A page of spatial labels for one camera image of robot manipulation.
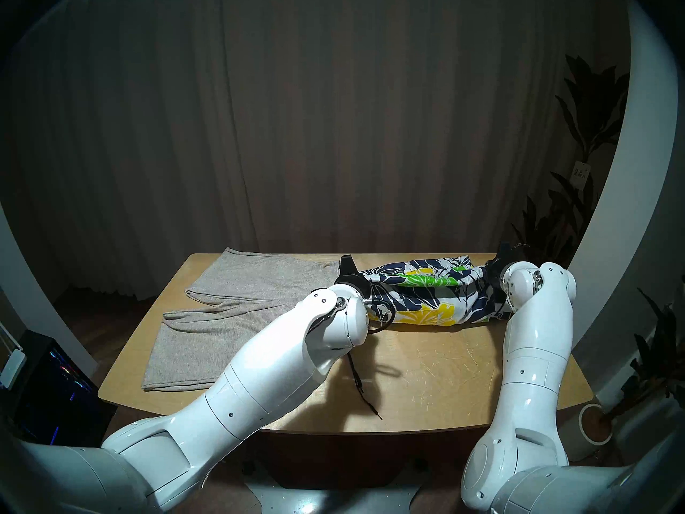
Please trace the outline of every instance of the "metal base plate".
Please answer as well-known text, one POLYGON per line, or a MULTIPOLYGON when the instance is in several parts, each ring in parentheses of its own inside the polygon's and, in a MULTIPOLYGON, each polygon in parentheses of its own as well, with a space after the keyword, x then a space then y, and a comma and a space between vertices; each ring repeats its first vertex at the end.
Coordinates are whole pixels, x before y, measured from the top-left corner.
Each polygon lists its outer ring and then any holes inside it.
POLYGON ((409 505, 429 471, 407 465, 386 487, 356 490, 303 490, 281 487, 255 461, 243 479, 262 505, 262 514, 409 514, 409 505))

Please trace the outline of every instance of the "table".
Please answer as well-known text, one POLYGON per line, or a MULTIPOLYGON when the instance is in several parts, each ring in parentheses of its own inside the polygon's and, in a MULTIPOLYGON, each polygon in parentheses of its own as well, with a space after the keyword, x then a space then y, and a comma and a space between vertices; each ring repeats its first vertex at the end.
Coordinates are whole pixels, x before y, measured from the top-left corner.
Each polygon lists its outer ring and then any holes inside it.
MULTIPOLYGON (((354 254, 358 269, 411 259, 463 254, 354 254)), ((292 254, 297 258, 331 261, 340 254, 292 254)), ((471 254, 483 264, 494 254, 471 254)), ((203 391, 144 392, 140 388, 162 313, 202 304, 185 295, 219 254, 193 254, 176 272, 126 343, 99 389, 105 401, 169 415, 203 391)), ((307 433, 397 433, 454 430, 492 421, 502 373, 502 343, 506 321, 470 326, 393 324, 371 334, 352 351, 364 383, 364 395, 380 420, 360 398, 347 361, 337 361, 328 379, 300 407, 265 427, 307 433)), ((583 373, 570 357, 559 391, 558 409, 592 398, 583 373)))

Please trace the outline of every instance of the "drawstring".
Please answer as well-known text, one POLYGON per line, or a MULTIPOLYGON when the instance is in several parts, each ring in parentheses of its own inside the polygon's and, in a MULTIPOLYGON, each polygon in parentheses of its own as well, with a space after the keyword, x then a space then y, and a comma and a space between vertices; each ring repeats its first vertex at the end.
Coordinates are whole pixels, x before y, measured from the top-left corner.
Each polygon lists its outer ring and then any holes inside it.
POLYGON ((370 401, 368 401, 368 399, 366 399, 364 397, 364 389, 362 388, 362 378, 359 377, 359 374, 357 373, 357 371, 354 367, 354 362, 352 361, 352 354, 350 352, 347 352, 347 360, 349 361, 349 367, 352 369, 352 377, 354 378, 354 384, 357 387, 357 391, 359 392, 359 396, 362 397, 362 399, 364 400, 364 403, 366 405, 368 405, 368 408, 373 411, 373 414, 378 416, 381 420, 383 420, 381 415, 378 414, 378 411, 376 410, 376 408, 371 404, 370 401))

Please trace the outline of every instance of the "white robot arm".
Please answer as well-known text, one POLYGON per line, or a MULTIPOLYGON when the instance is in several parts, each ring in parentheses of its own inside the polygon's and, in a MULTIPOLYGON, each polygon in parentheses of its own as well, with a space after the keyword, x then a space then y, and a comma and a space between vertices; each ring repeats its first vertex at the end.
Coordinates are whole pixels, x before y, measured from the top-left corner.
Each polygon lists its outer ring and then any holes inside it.
POLYGON ((318 289, 250 339, 219 379, 170 416, 130 424, 102 448, 14 442, 54 511, 168 511, 255 431, 299 406, 333 363, 367 337, 362 294, 318 289))
POLYGON ((568 465, 556 427, 561 379, 573 339, 575 280, 555 263, 519 261, 499 285, 514 316, 503 346, 502 386, 493 423, 473 448, 462 477, 462 499, 486 511, 519 471, 568 465))

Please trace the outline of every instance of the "curtain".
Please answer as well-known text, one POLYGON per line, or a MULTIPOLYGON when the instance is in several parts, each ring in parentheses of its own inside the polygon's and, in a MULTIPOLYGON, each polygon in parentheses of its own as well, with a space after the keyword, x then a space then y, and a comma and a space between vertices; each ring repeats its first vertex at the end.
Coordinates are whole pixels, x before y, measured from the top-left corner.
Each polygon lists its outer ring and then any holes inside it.
POLYGON ((64 0, 3 70, 76 286, 193 252, 490 252, 575 159, 555 94, 594 0, 64 0))

